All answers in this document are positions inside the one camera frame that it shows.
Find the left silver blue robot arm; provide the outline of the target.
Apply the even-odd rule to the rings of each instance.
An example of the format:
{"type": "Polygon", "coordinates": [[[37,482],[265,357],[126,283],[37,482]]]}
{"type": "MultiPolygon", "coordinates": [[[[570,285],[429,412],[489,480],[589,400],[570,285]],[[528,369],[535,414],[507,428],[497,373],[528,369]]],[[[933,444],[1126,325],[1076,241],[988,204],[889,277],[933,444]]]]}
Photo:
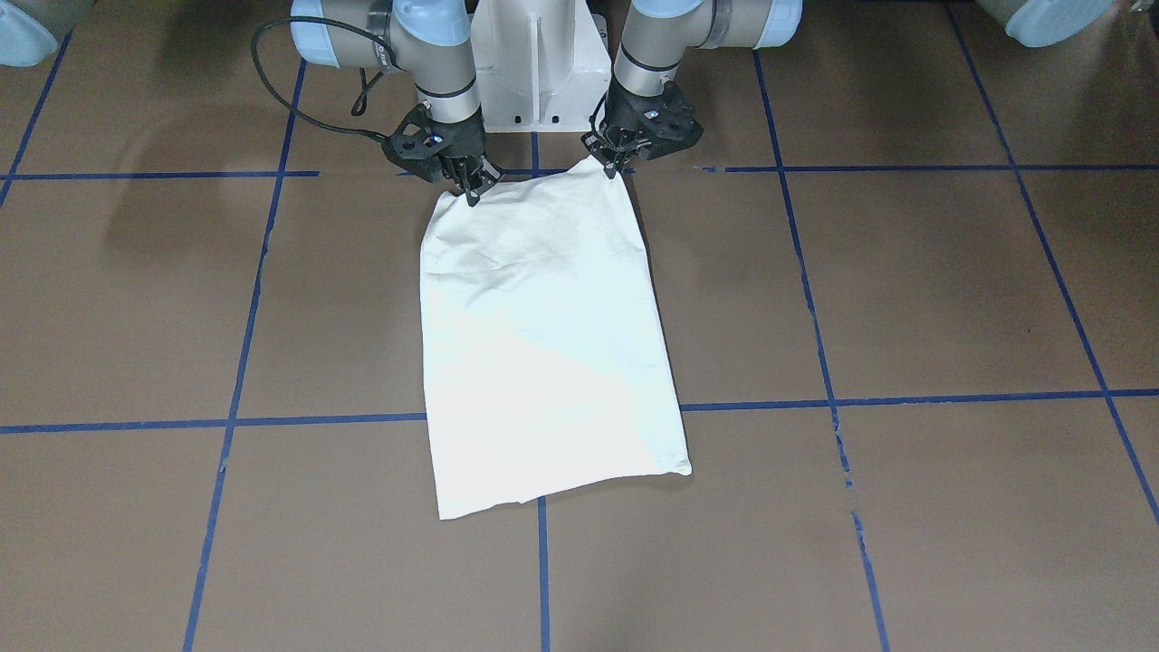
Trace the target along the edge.
{"type": "MultiPolygon", "coordinates": [[[[1076,37],[1125,1],[857,1],[857,3],[977,5],[1025,47],[1076,37]]],[[[608,87],[583,138],[605,173],[624,173],[633,157],[651,160],[694,146],[704,130],[675,79],[695,47],[780,47],[799,32],[806,1],[632,1],[613,57],[608,87]]],[[[998,170],[999,164],[790,166],[790,173],[998,170]]]]}

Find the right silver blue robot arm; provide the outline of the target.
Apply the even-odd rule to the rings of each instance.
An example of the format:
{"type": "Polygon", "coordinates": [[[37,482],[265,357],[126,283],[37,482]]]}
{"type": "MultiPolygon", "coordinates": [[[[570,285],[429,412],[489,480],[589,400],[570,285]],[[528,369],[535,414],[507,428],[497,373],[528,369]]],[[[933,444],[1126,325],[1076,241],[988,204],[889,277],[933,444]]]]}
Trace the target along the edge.
{"type": "Polygon", "coordinates": [[[406,173],[453,183],[469,206],[503,177],[487,156],[471,21],[461,1],[5,1],[3,66],[45,63],[79,28],[95,25],[116,69],[124,69],[143,38],[137,25],[160,10],[168,16],[158,22],[150,80],[218,80],[245,54],[286,115],[377,142],[406,173]],[[280,30],[302,63],[360,71],[353,113],[364,111],[369,91],[393,73],[411,78],[417,104],[389,135],[314,119],[278,91],[262,63],[264,38],[280,30]]]}

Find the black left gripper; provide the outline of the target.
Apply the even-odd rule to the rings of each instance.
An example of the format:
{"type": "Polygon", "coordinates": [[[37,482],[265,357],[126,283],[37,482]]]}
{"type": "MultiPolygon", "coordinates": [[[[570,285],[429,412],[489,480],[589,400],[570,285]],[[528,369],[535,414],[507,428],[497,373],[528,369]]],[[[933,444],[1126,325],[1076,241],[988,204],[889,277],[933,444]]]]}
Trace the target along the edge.
{"type": "Polygon", "coordinates": [[[697,145],[701,135],[695,107],[675,81],[666,80],[658,95],[641,96],[612,80],[603,98],[603,119],[582,135],[582,144],[605,177],[613,180],[632,157],[665,157],[697,145]]]}

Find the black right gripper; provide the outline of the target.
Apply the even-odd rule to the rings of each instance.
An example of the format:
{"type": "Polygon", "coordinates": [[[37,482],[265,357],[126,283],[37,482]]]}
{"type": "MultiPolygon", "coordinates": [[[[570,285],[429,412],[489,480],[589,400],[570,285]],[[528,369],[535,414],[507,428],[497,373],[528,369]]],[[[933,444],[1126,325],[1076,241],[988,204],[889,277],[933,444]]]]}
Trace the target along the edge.
{"type": "Polygon", "coordinates": [[[478,108],[467,120],[438,122],[420,103],[403,116],[381,145],[389,162],[425,180],[450,180],[471,207],[504,178],[504,169],[484,154],[484,116],[478,108]]]}

